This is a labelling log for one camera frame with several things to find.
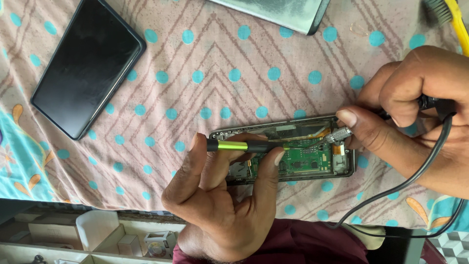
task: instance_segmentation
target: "smartphone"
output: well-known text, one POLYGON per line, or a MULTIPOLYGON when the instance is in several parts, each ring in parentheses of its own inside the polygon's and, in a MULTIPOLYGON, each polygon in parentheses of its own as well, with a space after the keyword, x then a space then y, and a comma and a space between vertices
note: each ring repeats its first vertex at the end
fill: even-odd
POLYGON ((313 35, 330 0, 210 0, 291 30, 313 35))
POLYGON ((31 104, 79 140, 145 49, 144 40, 104 0, 81 0, 31 104))
MULTIPOLYGON (((304 149, 290 149, 279 163, 279 181, 299 181, 308 179, 331 179, 350 177, 355 173, 355 151, 347 149, 344 142, 308 146, 318 142, 323 136, 338 129, 337 117, 333 114, 312 118, 233 127, 216 130, 209 138, 226 140, 242 132, 262 134, 269 141, 286 142, 289 146, 304 149)), ((251 160, 234 163, 230 166, 226 181, 228 185, 252 184, 265 154, 257 154, 251 160)))

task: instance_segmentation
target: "maroon shirt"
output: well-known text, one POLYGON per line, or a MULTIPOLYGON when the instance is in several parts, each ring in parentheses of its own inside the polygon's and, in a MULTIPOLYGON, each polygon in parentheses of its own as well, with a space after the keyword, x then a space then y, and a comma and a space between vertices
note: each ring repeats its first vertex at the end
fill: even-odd
MULTIPOLYGON (((245 264, 368 264, 365 245, 343 227, 322 222, 275 219, 264 243, 245 264)), ((186 255, 176 245, 174 264, 208 264, 186 255)))

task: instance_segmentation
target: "person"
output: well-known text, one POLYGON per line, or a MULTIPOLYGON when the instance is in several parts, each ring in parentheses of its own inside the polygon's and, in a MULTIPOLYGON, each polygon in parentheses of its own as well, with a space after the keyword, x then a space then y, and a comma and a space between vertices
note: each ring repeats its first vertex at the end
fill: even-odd
MULTIPOLYGON (((381 67, 363 87, 356 105, 337 111, 338 124, 354 133, 348 148, 364 147, 409 178, 440 135, 436 111, 420 113, 427 132, 410 138, 372 110, 383 108, 397 126, 407 127, 419 115, 416 98, 421 94, 455 100, 457 114, 449 137, 417 183, 469 199, 468 84, 469 58, 436 47, 418 47, 403 61, 381 67)), ((267 139, 243 133, 229 140, 267 139)), ((284 153, 284 149, 275 148, 265 155, 252 196, 238 202, 228 193, 224 179, 231 163, 250 159, 251 154, 207 154, 205 136, 196 133, 183 165, 162 194, 165 208, 188 222, 179 235, 174 263, 368 263, 366 247, 345 228, 332 230, 320 222, 274 220, 277 166, 284 153)))

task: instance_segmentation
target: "hand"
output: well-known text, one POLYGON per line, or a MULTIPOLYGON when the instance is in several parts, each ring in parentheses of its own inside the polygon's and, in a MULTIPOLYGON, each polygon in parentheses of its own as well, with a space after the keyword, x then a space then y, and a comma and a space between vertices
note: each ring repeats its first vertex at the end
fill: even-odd
MULTIPOLYGON (((228 140, 267 139, 242 133, 228 140)), ((228 193, 225 177, 231 163, 248 160, 253 154, 218 151, 207 159, 207 141, 199 133, 191 145, 161 197, 168 211, 190 223, 179 235, 178 244, 194 257, 222 262, 245 259, 260 248, 275 218, 277 166, 285 150, 275 148, 264 156, 252 196, 238 202, 228 193)))
POLYGON ((384 108, 399 127, 412 125, 421 94, 456 101, 449 137, 429 170, 417 180, 437 192, 469 199, 469 58, 440 48, 412 50, 402 62, 384 65, 363 87, 356 106, 337 117, 355 134, 350 148, 363 145, 409 178, 423 164, 441 133, 436 111, 425 111, 427 133, 410 138, 370 110, 384 108))

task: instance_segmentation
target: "brush bristles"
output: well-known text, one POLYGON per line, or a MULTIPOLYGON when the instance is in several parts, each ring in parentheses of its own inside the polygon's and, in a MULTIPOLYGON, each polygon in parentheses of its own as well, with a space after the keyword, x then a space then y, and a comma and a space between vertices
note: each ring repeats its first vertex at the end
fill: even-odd
POLYGON ((453 19, 453 14, 449 10, 448 5, 444 0, 424 0, 427 7, 427 14, 429 19, 440 26, 453 19))

